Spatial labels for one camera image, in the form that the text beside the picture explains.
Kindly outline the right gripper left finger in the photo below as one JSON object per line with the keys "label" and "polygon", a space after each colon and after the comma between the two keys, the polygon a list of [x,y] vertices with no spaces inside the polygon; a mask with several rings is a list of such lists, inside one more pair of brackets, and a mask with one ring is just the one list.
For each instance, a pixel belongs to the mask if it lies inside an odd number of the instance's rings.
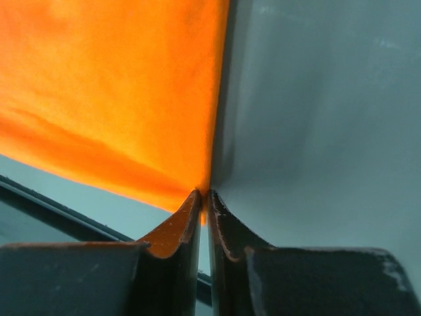
{"label": "right gripper left finger", "polygon": [[193,315],[201,194],[130,242],[1,247],[2,315]]}

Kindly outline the orange t shirt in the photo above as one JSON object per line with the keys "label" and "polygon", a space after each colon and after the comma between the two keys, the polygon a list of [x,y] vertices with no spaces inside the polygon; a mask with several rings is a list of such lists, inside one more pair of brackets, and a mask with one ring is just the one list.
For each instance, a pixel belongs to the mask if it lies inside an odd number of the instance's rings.
{"label": "orange t shirt", "polygon": [[228,1],[2,1],[1,154],[175,212],[206,194]]}

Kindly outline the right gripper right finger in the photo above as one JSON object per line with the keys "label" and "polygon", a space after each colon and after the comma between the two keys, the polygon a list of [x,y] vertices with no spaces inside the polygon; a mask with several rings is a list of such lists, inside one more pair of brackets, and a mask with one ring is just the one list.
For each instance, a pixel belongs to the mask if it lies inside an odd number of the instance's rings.
{"label": "right gripper right finger", "polygon": [[419,315],[405,270],[379,248],[279,248],[208,193],[215,315]]}

